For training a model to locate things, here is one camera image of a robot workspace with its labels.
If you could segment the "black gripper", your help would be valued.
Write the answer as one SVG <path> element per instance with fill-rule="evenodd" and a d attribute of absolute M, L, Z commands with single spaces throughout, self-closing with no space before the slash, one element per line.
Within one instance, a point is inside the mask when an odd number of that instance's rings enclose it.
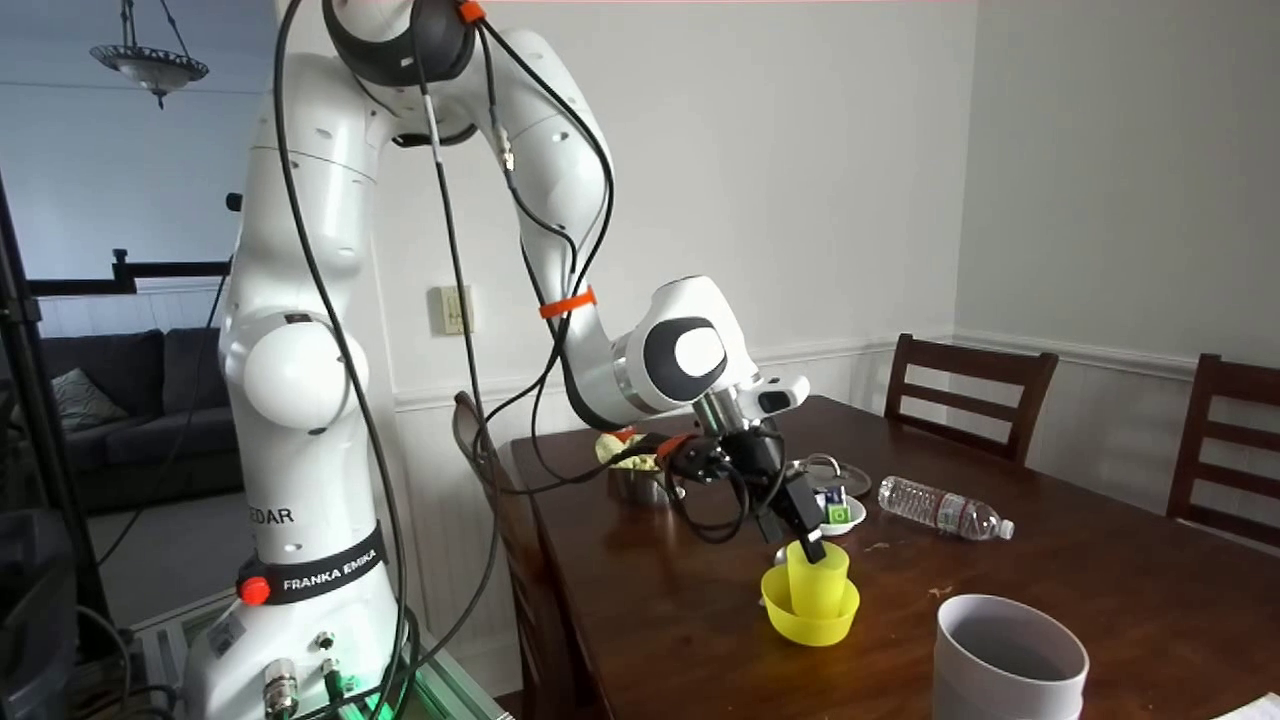
<path fill-rule="evenodd" d="M 675 502 L 688 498 L 692 485 L 728 480 L 743 507 L 760 513 L 760 537 L 769 546 L 783 546 L 790 537 L 806 564 L 822 560 L 822 507 L 806 480 L 790 480 L 781 490 L 783 460 L 769 433 L 684 433 L 663 443 L 663 474 Z"/>

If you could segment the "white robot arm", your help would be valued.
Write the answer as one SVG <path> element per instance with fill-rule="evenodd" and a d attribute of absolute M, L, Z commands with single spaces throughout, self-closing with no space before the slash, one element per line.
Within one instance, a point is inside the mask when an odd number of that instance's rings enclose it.
<path fill-rule="evenodd" d="M 705 468 L 736 480 L 790 544 L 817 546 L 819 502 L 769 426 L 806 388 L 755 366 L 721 284 L 666 281 L 631 333 L 603 329 L 587 267 L 610 223 L 616 173 L 555 46 L 490 28 L 474 0 L 299 4 L 321 9 L 326 43 L 271 60 L 221 302 L 253 556 L 230 606 L 197 638 L 189 713 L 391 720 L 405 695 L 409 615 L 386 567 L 399 528 L 371 502 L 368 358 L 344 329 L 381 159 L 396 141 L 481 136 L 490 148 L 552 358 L 584 425 L 610 433 L 694 412 Z"/>

